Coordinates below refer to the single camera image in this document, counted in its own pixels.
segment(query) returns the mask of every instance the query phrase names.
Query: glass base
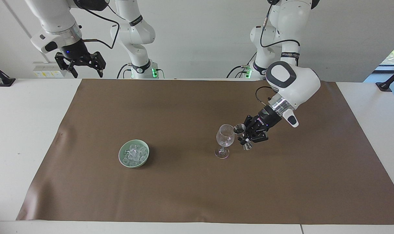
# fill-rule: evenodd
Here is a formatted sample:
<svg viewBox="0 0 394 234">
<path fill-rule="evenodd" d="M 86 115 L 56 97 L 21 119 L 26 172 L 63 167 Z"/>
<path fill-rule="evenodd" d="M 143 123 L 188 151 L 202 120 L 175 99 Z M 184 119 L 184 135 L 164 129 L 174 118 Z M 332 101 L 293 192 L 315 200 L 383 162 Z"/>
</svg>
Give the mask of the glass base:
<svg viewBox="0 0 394 234">
<path fill-rule="evenodd" d="M 215 150 L 215 155 L 220 159 L 226 159 L 229 156 L 229 149 L 225 147 L 218 148 Z"/>
</svg>

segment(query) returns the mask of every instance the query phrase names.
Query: brown mat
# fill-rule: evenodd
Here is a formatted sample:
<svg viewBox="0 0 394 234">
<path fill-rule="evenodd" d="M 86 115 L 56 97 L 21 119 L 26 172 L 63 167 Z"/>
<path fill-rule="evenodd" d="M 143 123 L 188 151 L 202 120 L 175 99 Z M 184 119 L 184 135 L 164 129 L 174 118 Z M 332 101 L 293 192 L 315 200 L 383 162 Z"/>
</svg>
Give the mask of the brown mat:
<svg viewBox="0 0 394 234">
<path fill-rule="evenodd" d="M 394 185 L 335 83 L 298 128 L 214 156 L 218 128 L 256 115 L 265 84 L 83 80 L 17 220 L 393 225 Z M 131 139 L 151 149 L 139 169 L 118 161 Z"/>
</svg>

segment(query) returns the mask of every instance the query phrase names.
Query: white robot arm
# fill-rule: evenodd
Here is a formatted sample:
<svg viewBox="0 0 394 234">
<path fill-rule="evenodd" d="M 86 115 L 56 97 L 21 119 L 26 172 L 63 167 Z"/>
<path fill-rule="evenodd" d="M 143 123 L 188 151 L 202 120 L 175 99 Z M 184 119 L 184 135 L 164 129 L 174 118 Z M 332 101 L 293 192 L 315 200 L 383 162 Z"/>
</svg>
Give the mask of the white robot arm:
<svg viewBox="0 0 394 234">
<path fill-rule="evenodd" d="M 40 20 L 42 30 L 31 38 L 34 46 L 43 53 L 59 48 L 56 62 L 62 70 L 71 71 L 74 77 L 78 74 L 74 66 L 88 66 L 94 68 L 103 76 L 106 62 L 100 52 L 90 54 L 87 51 L 80 28 L 71 8 L 81 8 L 87 11 L 104 10 L 109 0 L 25 0 L 33 14 Z M 118 32 L 116 25 L 111 34 L 115 38 L 118 34 L 119 42 L 129 53 L 130 65 L 134 68 L 133 78 L 157 78 L 157 64 L 148 58 L 143 44 L 150 44 L 155 40 L 155 31 L 148 25 L 139 12 L 136 0 L 115 0 L 119 15 L 128 24 L 121 24 Z"/>
<path fill-rule="evenodd" d="M 298 40 L 305 29 L 310 10 L 318 1 L 269 0 L 275 4 L 270 8 L 269 16 L 274 27 L 264 25 L 252 30 L 251 40 L 258 51 L 255 61 L 250 64 L 251 77 L 266 80 L 277 93 L 257 116 L 247 116 L 244 122 L 245 138 L 240 139 L 242 145 L 249 141 L 267 140 L 267 131 L 282 118 L 297 127 L 299 123 L 294 110 L 319 90 L 318 75 L 311 68 L 298 67 Z M 277 62 L 273 62 L 274 51 L 269 47 L 274 44 L 282 47 L 281 60 Z"/>
<path fill-rule="evenodd" d="M 32 44 L 41 52 L 48 53 L 57 48 L 56 62 L 62 70 L 78 74 L 74 66 L 94 68 L 100 77 L 106 62 L 100 52 L 90 54 L 87 50 L 79 25 L 70 13 L 70 8 L 103 10 L 109 0 L 25 0 L 32 13 L 39 19 L 42 30 L 31 38 Z"/>
<path fill-rule="evenodd" d="M 126 49 L 131 62 L 132 78 L 158 78 L 157 64 L 149 59 L 148 53 L 142 45 L 151 44 L 155 40 L 154 29 L 145 22 L 139 12 L 137 0 L 115 0 L 120 17 L 128 24 L 120 25 L 118 42 Z M 112 27 L 111 35 L 116 35 L 116 28 Z"/>
</svg>

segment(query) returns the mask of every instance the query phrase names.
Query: black clamp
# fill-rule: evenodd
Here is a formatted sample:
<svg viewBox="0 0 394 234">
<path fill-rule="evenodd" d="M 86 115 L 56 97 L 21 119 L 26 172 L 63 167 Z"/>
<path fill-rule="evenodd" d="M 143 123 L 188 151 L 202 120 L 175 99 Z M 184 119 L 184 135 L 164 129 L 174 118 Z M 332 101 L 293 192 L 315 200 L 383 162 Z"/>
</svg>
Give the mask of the black clamp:
<svg viewBox="0 0 394 234">
<path fill-rule="evenodd" d="M 132 68 L 135 69 L 135 71 L 139 74 L 144 73 L 150 66 L 151 66 L 150 60 L 148 60 L 148 63 L 146 65 L 143 65 L 141 67 L 138 67 L 138 66 L 135 66 L 132 64 Z"/>
<path fill-rule="evenodd" d="M 253 68 L 255 68 L 255 70 L 258 71 L 262 76 L 267 74 L 267 68 L 258 66 L 255 61 L 253 61 Z"/>
<path fill-rule="evenodd" d="M 74 66 L 87 66 L 89 68 L 94 68 L 99 74 L 100 78 L 103 77 L 103 70 L 106 67 L 106 62 L 98 51 L 90 55 L 81 56 L 78 59 L 68 59 L 63 55 L 63 53 L 58 52 L 55 56 L 55 59 L 59 65 L 59 68 L 61 70 L 67 70 L 71 72 L 74 78 L 78 77 L 78 73 Z"/>
<path fill-rule="evenodd" d="M 244 134 L 245 139 L 239 139 L 240 144 L 245 145 L 247 143 L 246 139 L 254 143 L 268 140 L 268 130 L 281 121 L 281 119 L 282 118 L 269 105 L 262 108 L 255 117 L 250 115 L 246 116 L 243 122 L 246 127 Z"/>
</svg>

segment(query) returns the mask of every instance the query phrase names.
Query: green bowl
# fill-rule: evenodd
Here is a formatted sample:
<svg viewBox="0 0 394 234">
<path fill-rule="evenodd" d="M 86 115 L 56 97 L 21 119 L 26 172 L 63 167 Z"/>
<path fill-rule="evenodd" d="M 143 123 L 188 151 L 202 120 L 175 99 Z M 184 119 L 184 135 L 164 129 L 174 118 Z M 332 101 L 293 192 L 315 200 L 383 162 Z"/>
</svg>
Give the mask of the green bowl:
<svg viewBox="0 0 394 234">
<path fill-rule="evenodd" d="M 125 150 L 129 150 L 129 147 L 131 145 L 145 146 L 145 148 L 148 150 L 148 153 L 146 155 L 145 161 L 143 161 L 143 162 L 139 161 L 139 162 L 137 162 L 137 164 L 135 164 L 133 166 L 125 165 L 122 162 L 123 158 L 125 157 Z M 141 141 L 141 140 L 138 140 L 138 139 L 126 142 L 119 150 L 119 161 L 120 161 L 120 163 L 123 166 L 126 166 L 128 168 L 138 168 L 138 167 L 142 166 L 143 164 L 146 163 L 146 161 L 148 160 L 148 157 L 149 157 L 149 147 L 148 147 L 148 145 L 144 141 Z"/>
</svg>

